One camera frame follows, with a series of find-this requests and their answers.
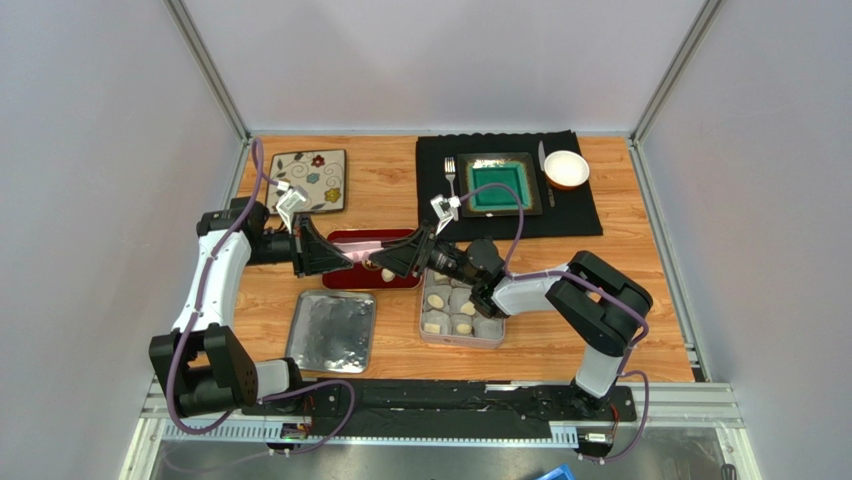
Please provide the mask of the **pink metal tin box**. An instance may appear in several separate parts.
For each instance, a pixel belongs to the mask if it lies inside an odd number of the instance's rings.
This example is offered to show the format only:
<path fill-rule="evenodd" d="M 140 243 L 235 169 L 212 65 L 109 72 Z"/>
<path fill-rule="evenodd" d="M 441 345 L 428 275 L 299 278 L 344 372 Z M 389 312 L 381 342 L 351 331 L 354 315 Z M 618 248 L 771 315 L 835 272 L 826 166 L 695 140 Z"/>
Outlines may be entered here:
<path fill-rule="evenodd" d="M 480 314 L 469 285 L 427 271 L 422 285 L 419 334 L 431 344 L 497 349 L 504 341 L 506 321 Z"/>

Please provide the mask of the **white heart chocolate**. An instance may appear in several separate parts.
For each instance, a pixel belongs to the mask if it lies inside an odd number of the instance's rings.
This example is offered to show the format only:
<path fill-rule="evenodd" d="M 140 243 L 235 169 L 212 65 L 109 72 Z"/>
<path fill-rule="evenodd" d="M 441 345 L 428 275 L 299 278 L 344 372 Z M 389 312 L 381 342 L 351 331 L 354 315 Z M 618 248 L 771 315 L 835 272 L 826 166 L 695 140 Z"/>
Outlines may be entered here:
<path fill-rule="evenodd" d="M 381 271 L 381 278 L 386 283 L 392 282 L 395 279 L 395 277 L 396 277 L 396 275 L 390 270 L 383 269 Z"/>
<path fill-rule="evenodd" d="M 460 307 L 459 312 L 467 316 L 474 316 L 476 314 L 476 309 L 473 303 L 468 301 Z"/>

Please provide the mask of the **red lacquer tray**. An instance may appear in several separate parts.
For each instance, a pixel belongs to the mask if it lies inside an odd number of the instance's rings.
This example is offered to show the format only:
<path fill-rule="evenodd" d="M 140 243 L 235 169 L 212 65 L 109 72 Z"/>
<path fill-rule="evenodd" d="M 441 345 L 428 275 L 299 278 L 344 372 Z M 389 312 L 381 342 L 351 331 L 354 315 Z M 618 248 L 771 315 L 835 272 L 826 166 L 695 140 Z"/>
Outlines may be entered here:
<path fill-rule="evenodd" d="M 403 229 L 364 229 L 337 230 L 327 235 L 334 244 L 384 242 L 405 237 L 414 230 Z M 420 285 L 418 277 L 399 277 L 386 281 L 379 267 L 365 266 L 357 263 L 352 269 L 340 270 L 322 275 L 322 284 L 332 290 L 382 290 L 382 289 L 414 289 Z"/>

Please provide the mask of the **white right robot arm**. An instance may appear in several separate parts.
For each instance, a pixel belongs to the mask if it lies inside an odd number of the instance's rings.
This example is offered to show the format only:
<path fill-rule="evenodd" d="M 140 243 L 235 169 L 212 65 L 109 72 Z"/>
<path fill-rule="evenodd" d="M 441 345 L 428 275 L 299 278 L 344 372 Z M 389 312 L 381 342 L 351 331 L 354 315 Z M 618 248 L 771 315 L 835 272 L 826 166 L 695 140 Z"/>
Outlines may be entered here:
<path fill-rule="evenodd" d="M 509 270 L 494 241 L 472 241 L 465 249 L 437 237 L 426 226 L 382 243 L 369 262 L 399 277 L 431 270 L 471 288 L 475 310 L 487 318 L 555 311 L 586 343 L 572 384 L 580 396 L 602 401 L 623 374 L 630 353 L 649 332 L 651 294 L 590 251 L 565 264 L 533 273 Z"/>

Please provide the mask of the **pink handled metal tongs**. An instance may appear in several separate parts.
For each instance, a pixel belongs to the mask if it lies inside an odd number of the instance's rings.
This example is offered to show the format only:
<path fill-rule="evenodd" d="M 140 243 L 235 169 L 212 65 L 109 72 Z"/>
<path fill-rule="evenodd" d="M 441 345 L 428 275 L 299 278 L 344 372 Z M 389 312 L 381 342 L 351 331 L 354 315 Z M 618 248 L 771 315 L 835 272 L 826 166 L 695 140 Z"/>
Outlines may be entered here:
<path fill-rule="evenodd" d="M 383 249 L 380 241 L 334 243 L 334 246 L 353 262 L 365 261 L 372 253 Z"/>

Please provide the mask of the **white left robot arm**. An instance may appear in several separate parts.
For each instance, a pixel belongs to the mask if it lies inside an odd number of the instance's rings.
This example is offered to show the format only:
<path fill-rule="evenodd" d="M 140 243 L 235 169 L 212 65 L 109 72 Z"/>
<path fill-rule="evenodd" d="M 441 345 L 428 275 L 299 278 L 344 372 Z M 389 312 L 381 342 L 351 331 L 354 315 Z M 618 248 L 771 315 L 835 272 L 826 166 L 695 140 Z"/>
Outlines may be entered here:
<path fill-rule="evenodd" d="M 177 419 L 249 408 L 291 387 L 291 359 L 257 363 L 234 332 L 240 282 L 248 266 L 289 263 L 298 277 L 353 262 L 299 215 L 295 230 L 269 231 L 269 210 L 248 197 L 207 212 L 196 225 L 198 262 L 186 304 L 171 331 L 155 336 L 149 358 Z"/>

